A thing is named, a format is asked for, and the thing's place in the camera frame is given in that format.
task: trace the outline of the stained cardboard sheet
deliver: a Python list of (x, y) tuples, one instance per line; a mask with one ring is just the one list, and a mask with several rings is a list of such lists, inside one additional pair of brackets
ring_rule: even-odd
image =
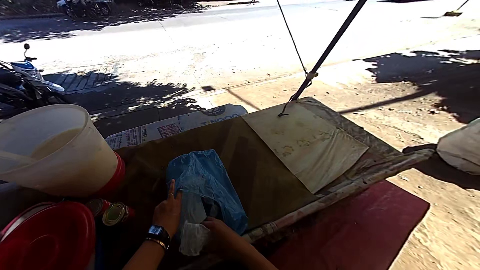
[(299, 102), (289, 103), (289, 115), (278, 117), (283, 106), (242, 118), (310, 192), (335, 180), (367, 151), (368, 146)]

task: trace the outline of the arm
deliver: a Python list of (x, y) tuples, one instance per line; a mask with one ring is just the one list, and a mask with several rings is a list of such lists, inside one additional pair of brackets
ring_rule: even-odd
[[(153, 224), (164, 227), (170, 239), (177, 232), (181, 211), (182, 192), (179, 191), (175, 198), (174, 191), (175, 179), (170, 185), (168, 198), (155, 207), (153, 214)], [(165, 249), (160, 244), (145, 240), (123, 270), (156, 270), (164, 255)]]
[(243, 237), (220, 220), (208, 217), (202, 223), (211, 232), (214, 243), (230, 257), (241, 261), (250, 270), (277, 270), (260, 252)]

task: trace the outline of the watch face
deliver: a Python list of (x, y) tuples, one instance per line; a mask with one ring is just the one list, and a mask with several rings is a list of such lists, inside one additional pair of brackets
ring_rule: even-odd
[(150, 229), (148, 230), (148, 233), (152, 233), (152, 234), (156, 234), (156, 235), (160, 235), (163, 231), (163, 227), (161, 226), (156, 226), (156, 225), (152, 225), (150, 227)]

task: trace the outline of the bracelet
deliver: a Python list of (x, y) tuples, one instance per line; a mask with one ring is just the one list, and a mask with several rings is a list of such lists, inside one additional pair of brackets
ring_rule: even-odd
[(158, 240), (150, 238), (150, 237), (145, 238), (145, 240), (153, 241), (153, 242), (161, 245), (165, 249), (165, 251), (167, 251), (167, 246), (162, 241), (158, 241)]

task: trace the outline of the blue plastic bag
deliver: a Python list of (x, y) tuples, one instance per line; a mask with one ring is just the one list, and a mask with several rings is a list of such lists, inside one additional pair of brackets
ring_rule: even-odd
[(248, 218), (215, 150), (190, 152), (170, 161), (167, 179), (168, 184), (175, 179), (175, 191), (193, 192), (205, 198), (204, 204), (212, 200), (218, 204), (220, 215), (212, 204), (205, 207), (207, 216), (220, 217), (240, 235), (247, 229)]

